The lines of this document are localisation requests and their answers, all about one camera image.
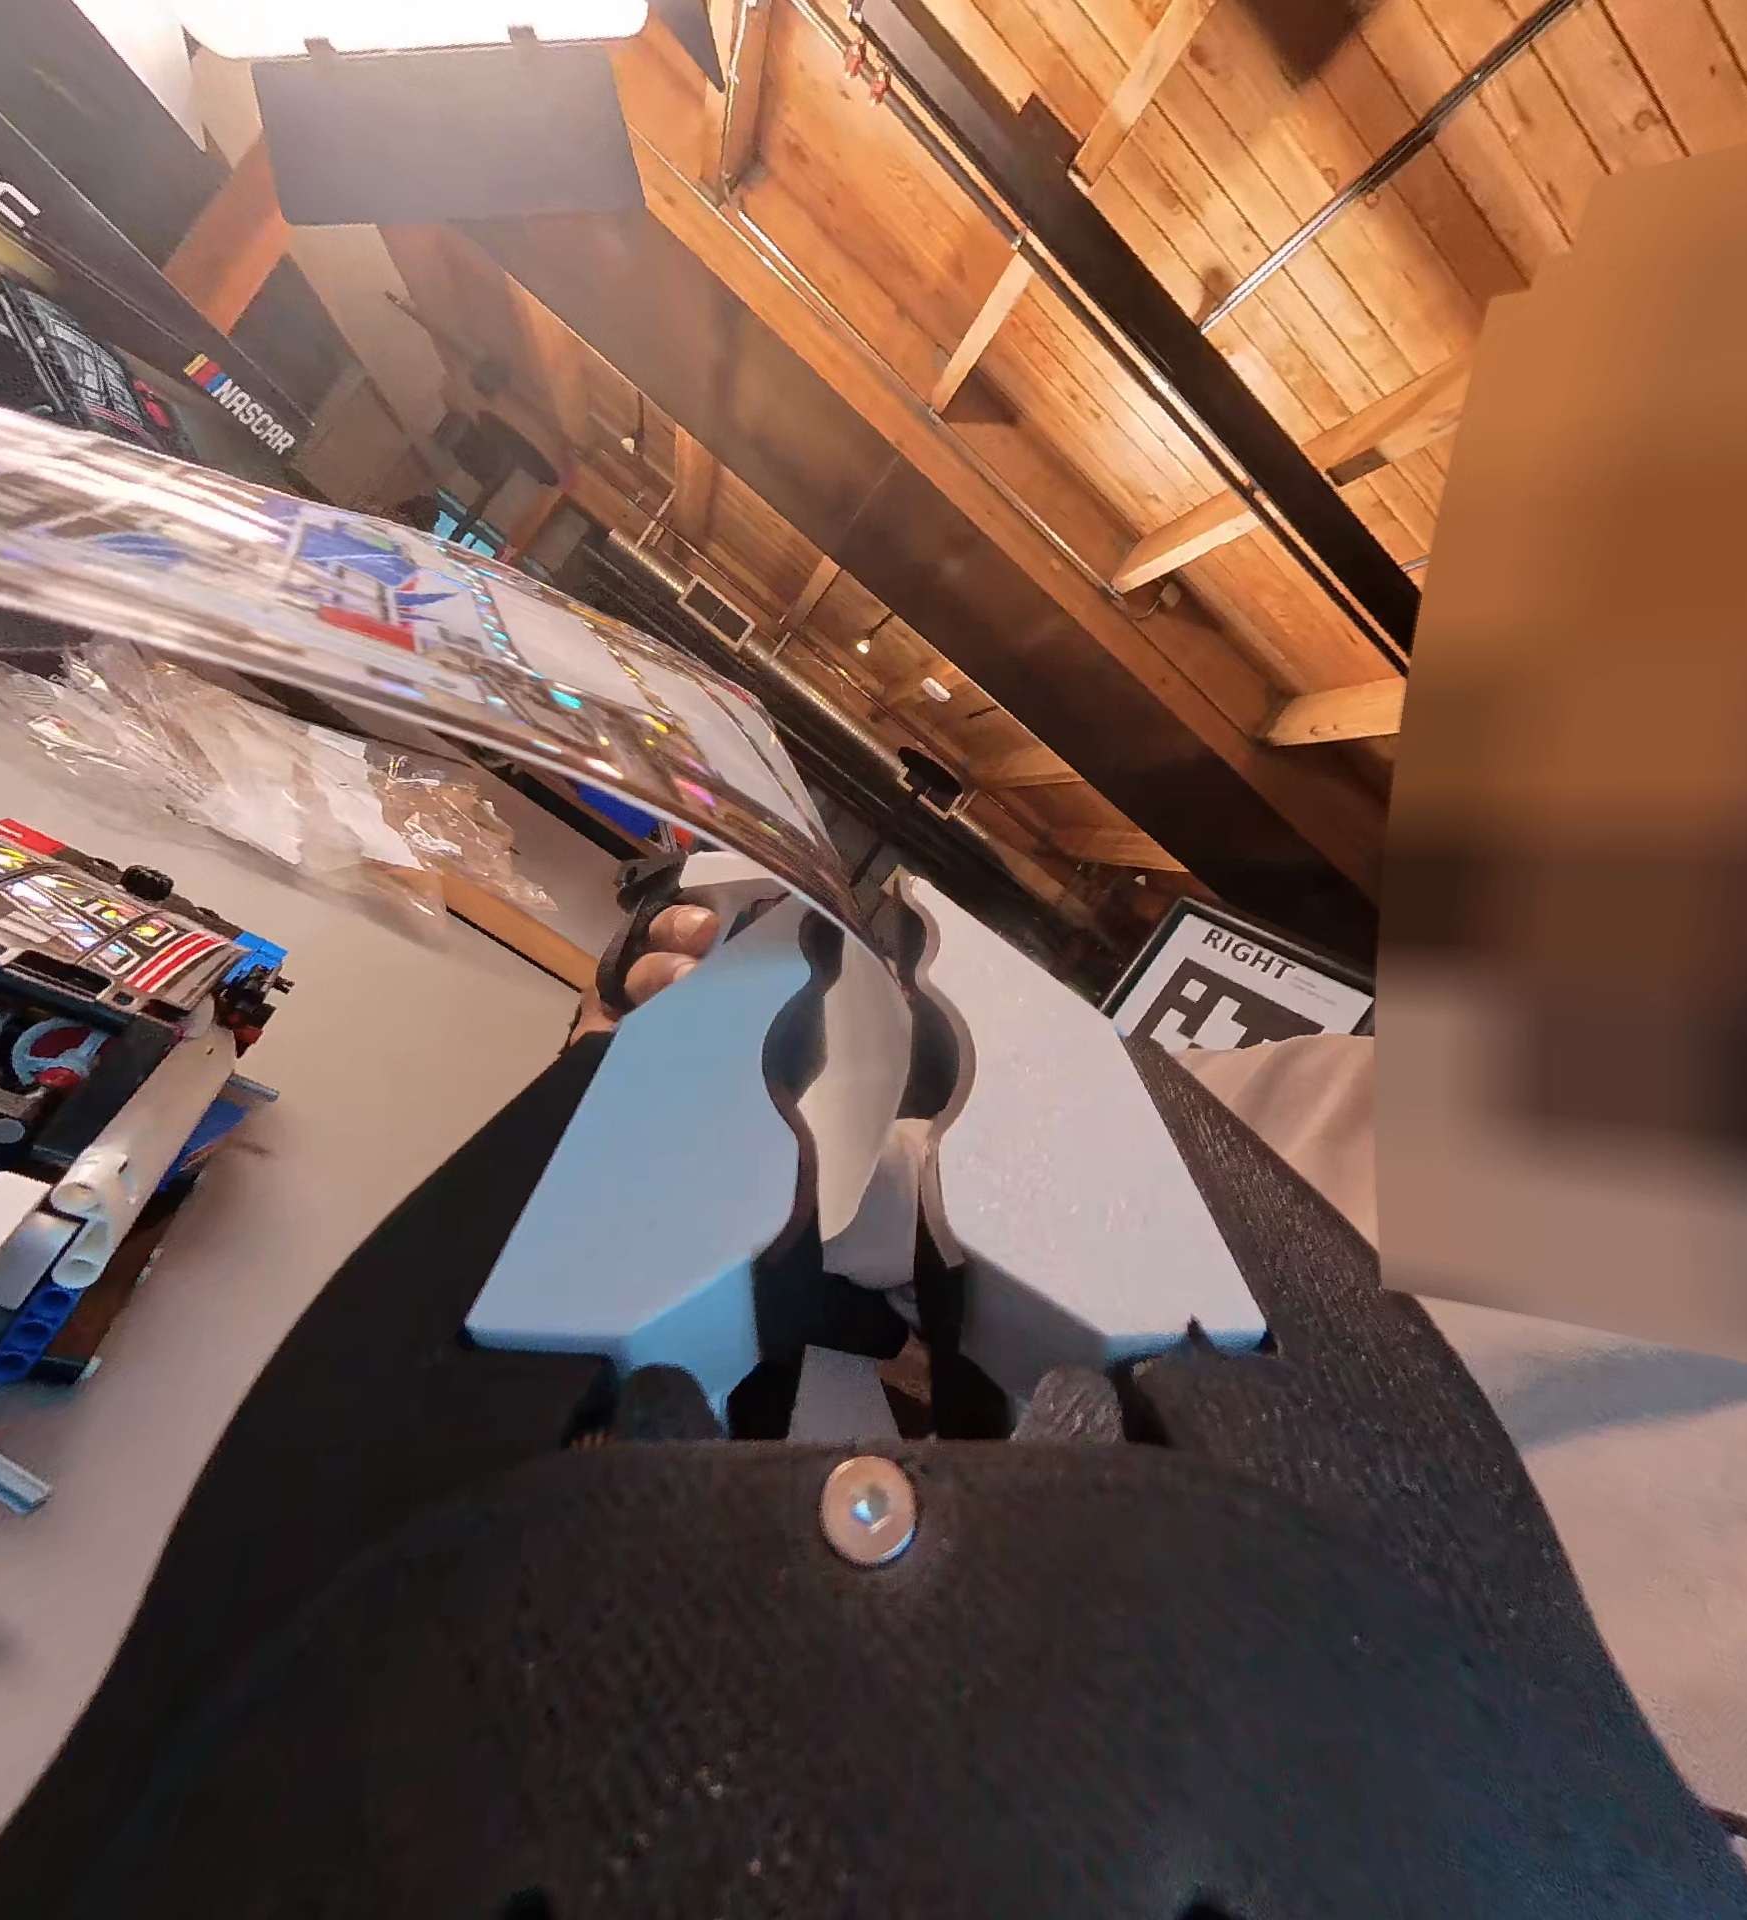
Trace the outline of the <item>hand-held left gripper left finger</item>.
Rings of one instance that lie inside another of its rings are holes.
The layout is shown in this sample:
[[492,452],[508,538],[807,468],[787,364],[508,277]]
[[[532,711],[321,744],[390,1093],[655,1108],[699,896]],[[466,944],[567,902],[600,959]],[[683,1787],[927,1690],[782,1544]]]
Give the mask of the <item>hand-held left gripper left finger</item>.
[[686,1371],[712,1418],[759,1364],[755,1262],[800,1217],[797,1100],[824,1062],[812,909],[774,877],[688,877],[699,969],[617,1021],[466,1335]]

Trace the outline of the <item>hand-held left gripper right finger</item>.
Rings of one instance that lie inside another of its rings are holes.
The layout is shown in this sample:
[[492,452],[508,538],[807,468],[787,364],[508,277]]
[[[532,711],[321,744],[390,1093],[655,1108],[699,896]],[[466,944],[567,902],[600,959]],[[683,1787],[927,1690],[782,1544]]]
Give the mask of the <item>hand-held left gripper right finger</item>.
[[1055,1369],[1255,1352],[1267,1310],[1110,1021],[920,877],[896,966],[934,1431],[1009,1431]]

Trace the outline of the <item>holographic sticker sheet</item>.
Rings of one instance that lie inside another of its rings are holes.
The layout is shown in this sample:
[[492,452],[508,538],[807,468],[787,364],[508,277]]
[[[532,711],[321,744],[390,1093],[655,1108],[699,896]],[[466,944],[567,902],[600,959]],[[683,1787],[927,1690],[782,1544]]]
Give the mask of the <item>holographic sticker sheet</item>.
[[0,610],[615,787],[870,946],[755,697],[466,548],[0,409]]

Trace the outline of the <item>lego race car model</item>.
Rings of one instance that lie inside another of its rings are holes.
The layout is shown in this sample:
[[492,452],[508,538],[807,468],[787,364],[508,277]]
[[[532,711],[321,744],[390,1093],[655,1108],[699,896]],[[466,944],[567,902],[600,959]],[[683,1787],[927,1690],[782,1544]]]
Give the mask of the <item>lego race car model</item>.
[[[275,1100],[241,1072],[286,997],[285,946],[0,821],[0,1390],[66,1386],[207,1160]],[[48,1484],[0,1451],[0,1507]]]

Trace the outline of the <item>black lego set box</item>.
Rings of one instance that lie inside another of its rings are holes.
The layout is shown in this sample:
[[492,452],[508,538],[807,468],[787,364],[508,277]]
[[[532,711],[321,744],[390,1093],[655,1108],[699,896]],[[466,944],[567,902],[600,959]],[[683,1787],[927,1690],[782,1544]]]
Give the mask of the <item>black lego set box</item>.
[[358,367],[293,260],[236,325],[166,280],[229,181],[80,5],[0,5],[0,405],[285,481]]

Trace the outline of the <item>person's right hand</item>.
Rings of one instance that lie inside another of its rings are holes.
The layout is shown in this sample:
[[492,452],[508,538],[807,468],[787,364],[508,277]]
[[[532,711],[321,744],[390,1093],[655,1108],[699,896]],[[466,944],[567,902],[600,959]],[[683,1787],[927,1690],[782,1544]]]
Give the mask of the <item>person's right hand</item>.
[[611,975],[615,1008],[632,1015],[683,983],[718,946],[718,936],[718,909],[688,899],[633,920]]

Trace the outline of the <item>black framed marker sign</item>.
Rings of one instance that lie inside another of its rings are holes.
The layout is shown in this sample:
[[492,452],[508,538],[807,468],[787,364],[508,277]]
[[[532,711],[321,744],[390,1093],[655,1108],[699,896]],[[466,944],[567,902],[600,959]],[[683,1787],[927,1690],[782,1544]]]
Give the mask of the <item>black framed marker sign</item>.
[[1372,1036],[1372,969],[1207,899],[1173,899],[1102,995],[1118,1036],[1159,1047],[1255,1047]]

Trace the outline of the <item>clear plastic bags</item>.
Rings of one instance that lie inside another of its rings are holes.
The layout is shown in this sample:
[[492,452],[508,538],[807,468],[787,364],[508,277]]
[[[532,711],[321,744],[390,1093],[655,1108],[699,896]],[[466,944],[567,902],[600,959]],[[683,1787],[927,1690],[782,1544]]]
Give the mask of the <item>clear plastic bags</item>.
[[114,817],[214,833],[411,923],[445,916],[450,878],[538,923],[555,908],[466,770],[256,704],[118,637],[80,641],[49,673],[0,658],[0,744]]

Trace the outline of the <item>studio light panel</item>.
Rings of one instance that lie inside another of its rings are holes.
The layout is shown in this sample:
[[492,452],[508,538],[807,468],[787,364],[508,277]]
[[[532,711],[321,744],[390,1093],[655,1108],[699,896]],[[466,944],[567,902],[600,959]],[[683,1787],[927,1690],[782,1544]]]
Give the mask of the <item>studio light panel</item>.
[[646,5],[176,5],[248,68],[285,226],[617,218],[644,176],[611,50]]

